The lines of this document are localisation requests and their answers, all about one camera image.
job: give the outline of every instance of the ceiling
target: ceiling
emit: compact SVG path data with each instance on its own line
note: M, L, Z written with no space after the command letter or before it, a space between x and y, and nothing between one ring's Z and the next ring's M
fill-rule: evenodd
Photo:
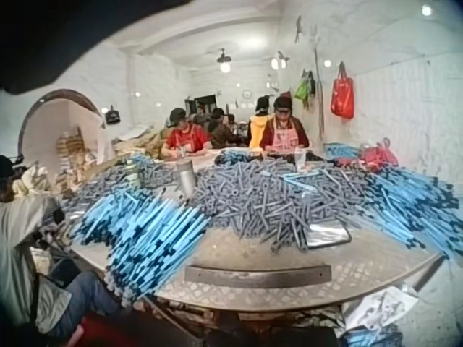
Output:
M267 59L281 17L279 0L193 0L113 35L109 40L140 55L166 56L200 69L225 48L233 61Z

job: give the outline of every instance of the arched doorway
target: arched doorway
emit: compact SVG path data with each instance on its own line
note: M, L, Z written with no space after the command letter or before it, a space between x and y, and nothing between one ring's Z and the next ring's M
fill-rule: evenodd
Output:
M101 116L98 112L98 109L96 106L90 101L89 98L87 98L85 95L72 90L72 89L57 89L52 92L46 93L42 98L38 99L30 108L29 112L26 114L26 117L24 118L24 121L22 121L22 126L21 126L21 131L20 131L20 138L18 141L18 153L22 154L22 141L24 139L24 132L27 126L27 123L29 122L30 118L33 116L33 114L44 104L46 104L49 101L55 100L55 99L67 99L70 101L74 101L77 105L82 106L83 108L88 109L89 111L92 111L95 114L98 114Z
M97 129L104 122L96 106L83 94L60 89L38 99L27 113L18 140L18 152L25 156L25 164L38 160L49 172L53 182L61 172L56 142L65 133L77 128L87 135L88 142L96 141Z

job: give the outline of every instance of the tiled wall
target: tiled wall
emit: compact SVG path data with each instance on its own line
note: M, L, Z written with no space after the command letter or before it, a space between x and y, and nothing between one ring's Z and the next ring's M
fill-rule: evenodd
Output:
M247 121L255 113L255 102L260 96L276 93L266 86L269 74L272 80L274 73L268 61L255 64L232 62L228 74L224 74L217 64L214 67L192 72L192 97L216 94L218 107L225 110L226 104L229 104L230 113L235 115L237 121ZM250 90L252 94L250 99L243 97L245 90ZM239 108L234 108L235 101Z
M185 107L191 94L190 72L162 56L135 56L135 86L140 97L134 99L136 124L162 129L170 111Z
M17 154L22 121L30 107L46 93L59 88L73 89L89 98L100 110L110 105L120 112L121 123L107 127L115 137L132 126L127 89L127 58L124 53L102 43L74 63L55 83L13 96L0 92L0 153Z
M279 70L280 87L295 89L302 69L315 69L318 42L325 93L324 140L374 144L387 136L401 163L444 179L463 181L463 14L455 1L286 0L276 49L291 57ZM302 15L303 35L295 43ZM329 59L332 66L324 67ZM337 64L355 82L355 119L329 111ZM318 136L318 114L302 111L309 135Z

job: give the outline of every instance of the red tote bag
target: red tote bag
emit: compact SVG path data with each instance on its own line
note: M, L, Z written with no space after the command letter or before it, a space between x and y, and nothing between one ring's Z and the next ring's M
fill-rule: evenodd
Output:
M338 78L333 82L331 112L345 119L354 118L354 81L346 74L346 67L341 61Z

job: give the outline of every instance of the metal table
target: metal table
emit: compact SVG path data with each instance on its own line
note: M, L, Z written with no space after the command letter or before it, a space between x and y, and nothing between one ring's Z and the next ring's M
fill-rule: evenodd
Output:
M195 170L213 164L217 151L193 158ZM331 306L358 299L431 265L440 257L435 250L410 249L380 231L352 230L352 242L314 249L307 254L297 249L270 251L270 244L257 239L239 239L229 229L211 228L202 238L189 264L224 270L282 270L330 265L333 280L328 283L282 289L230 288L191 283L181 269L156 296L207 309L239 312L282 312ZM104 271L109 250L102 244L72 250L92 266Z

